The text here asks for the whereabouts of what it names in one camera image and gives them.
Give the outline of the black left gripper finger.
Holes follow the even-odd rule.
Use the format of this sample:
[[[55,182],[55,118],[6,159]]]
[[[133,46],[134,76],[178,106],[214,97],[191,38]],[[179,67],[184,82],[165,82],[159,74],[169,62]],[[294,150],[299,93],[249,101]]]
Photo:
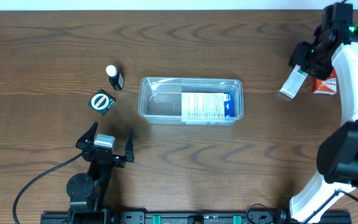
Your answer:
[[[97,128],[98,122],[95,121],[89,130],[77,140],[75,147],[77,149],[87,149],[88,146],[93,145]]]
[[[129,133],[124,152],[126,162],[134,162],[133,130]]]

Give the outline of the orange red medicine box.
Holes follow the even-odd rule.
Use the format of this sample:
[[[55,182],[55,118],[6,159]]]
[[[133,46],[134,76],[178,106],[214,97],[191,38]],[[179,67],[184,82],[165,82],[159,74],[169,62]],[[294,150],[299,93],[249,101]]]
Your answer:
[[[336,71],[332,70],[330,76],[325,80],[313,78],[312,93],[335,95],[337,93],[337,75]]]

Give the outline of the white green medicine box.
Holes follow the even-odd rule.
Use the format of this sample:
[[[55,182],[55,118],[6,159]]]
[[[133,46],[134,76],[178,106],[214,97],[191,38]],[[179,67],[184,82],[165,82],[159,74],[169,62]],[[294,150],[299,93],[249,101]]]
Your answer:
[[[296,65],[279,92],[293,99],[296,97],[307,76],[308,74],[299,65]]]

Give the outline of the blue white medicine box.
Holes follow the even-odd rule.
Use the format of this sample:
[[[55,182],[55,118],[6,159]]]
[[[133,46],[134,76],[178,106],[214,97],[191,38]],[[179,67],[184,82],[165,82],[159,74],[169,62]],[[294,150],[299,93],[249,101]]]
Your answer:
[[[181,120],[205,122],[234,117],[232,93],[182,93]]]

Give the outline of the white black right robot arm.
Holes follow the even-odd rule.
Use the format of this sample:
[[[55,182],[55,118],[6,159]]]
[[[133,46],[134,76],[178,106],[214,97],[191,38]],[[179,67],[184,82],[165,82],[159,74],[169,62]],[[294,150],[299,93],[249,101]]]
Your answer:
[[[342,196],[358,202],[358,25],[353,5],[336,2],[323,9],[312,43],[302,41],[289,65],[295,71],[326,80],[336,72],[341,99],[341,126],[319,147],[317,171],[290,199],[287,223],[345,223],[346,215],[330,213]]]

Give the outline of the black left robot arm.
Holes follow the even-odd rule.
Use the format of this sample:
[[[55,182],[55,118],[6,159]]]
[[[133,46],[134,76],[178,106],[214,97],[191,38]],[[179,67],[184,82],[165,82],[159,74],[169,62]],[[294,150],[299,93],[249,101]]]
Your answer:
[[[124,149],[123,156],[114,153],[115,138],[96,134],[98,123],[94,123],[80,137],[75,147],[81,150],[82,158],[89,162],[86,173],[79,173],[67,182],[70,198],[69,224],[111,224],[119,223],[119,215],[110,208],[104,208],[104,195],[109,185],[111,172],[115,167],[123,168],[127,162],[134,162],[133,131]]]

